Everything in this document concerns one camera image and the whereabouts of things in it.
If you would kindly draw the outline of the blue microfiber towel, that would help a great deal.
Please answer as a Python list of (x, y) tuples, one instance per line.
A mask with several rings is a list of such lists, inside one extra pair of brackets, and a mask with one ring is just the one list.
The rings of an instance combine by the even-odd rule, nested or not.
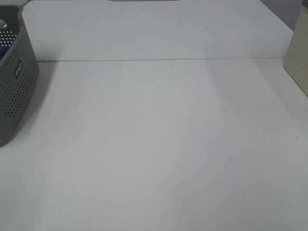
[(8, 47), (0, 46), (0, 59), (3, 58), (3, 56), (6, 54), (7, 50), (8, 50)]

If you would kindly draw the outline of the beige box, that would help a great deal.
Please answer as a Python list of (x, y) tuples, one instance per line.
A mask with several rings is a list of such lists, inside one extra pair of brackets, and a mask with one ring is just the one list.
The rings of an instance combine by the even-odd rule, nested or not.
[(308, 2), (302, 1), (293, 36), (283, 63), (284, 69), (308, 93)]

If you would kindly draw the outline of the grey perforated plastic basket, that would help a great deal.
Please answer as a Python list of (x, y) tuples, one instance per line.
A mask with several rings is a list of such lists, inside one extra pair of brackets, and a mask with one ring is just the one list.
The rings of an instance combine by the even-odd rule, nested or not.
[(0, 144), (8, 143), (32, 98), (39, 65), (22, 17), (23, 7), (2, 5), (0, 46), (8, 47), (0, 60)]

